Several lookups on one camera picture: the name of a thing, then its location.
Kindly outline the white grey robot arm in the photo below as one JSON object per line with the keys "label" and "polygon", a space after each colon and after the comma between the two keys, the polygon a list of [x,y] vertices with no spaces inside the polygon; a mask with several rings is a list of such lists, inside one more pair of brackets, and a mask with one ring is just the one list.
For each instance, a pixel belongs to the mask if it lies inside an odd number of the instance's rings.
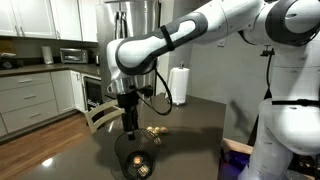
{"label": "white grey robot arm", "polygon": [[295,155],[320,153],[320,0],[207,0],[155,30],[106,46],[112,87],[187,45],[192,94],[227,104],[224,136],[257,132],[237,180],[281,180]]}

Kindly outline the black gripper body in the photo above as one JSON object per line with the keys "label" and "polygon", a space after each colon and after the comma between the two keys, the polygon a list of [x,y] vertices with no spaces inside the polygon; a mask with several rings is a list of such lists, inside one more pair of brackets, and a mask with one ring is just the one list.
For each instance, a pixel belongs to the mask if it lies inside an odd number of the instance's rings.
{"label": "black gripper body", "polygon": [[127,94],[118,94],[117,101],[120,108],[123,108],[125,112],[122,114],[123,129],[126,132],[136,130],[138,128],[138,94],[136,91],[132,91]]}

